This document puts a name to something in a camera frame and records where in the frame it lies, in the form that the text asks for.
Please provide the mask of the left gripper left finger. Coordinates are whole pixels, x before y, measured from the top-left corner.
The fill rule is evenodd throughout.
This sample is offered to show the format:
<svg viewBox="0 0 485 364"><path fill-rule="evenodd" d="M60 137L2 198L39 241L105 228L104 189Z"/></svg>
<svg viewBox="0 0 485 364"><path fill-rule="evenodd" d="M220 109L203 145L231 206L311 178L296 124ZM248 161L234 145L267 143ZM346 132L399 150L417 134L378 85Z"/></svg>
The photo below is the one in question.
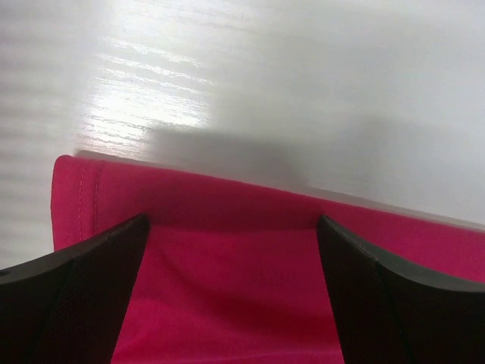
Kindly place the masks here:
<svg viewBox="0 0 485 364"><path fill-rule="evenodd" d="M1 271L3 363L109 363L150 230L137 215Z"/></svg>

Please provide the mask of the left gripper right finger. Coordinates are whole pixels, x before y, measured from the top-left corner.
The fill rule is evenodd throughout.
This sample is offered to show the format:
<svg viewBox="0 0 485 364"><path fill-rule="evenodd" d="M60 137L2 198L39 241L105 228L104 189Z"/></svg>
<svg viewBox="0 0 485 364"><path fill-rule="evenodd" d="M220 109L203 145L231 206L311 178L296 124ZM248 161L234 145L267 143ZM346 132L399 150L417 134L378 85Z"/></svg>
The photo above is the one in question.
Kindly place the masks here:
<svg viewBox="0 0 485 364"><path fill-rule="evenodd" d="M346 363L482 363L484 285L413 263L323 215L321 267Z"/></svg>

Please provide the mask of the magenta t shirt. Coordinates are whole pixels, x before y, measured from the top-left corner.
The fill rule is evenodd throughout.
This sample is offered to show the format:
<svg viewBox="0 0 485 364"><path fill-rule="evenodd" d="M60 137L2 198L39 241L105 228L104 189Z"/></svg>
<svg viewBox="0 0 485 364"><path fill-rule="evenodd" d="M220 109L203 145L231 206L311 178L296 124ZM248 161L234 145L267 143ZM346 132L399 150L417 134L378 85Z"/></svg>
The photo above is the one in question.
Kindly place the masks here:
<svg viewBox="0 0 485 364"><path fill-rule="evenodd" d="M484 278L481 232L181 171L62 156L51 211L56 249L149 217L115 363L341 363L321 215L429 268Z"/></svg>

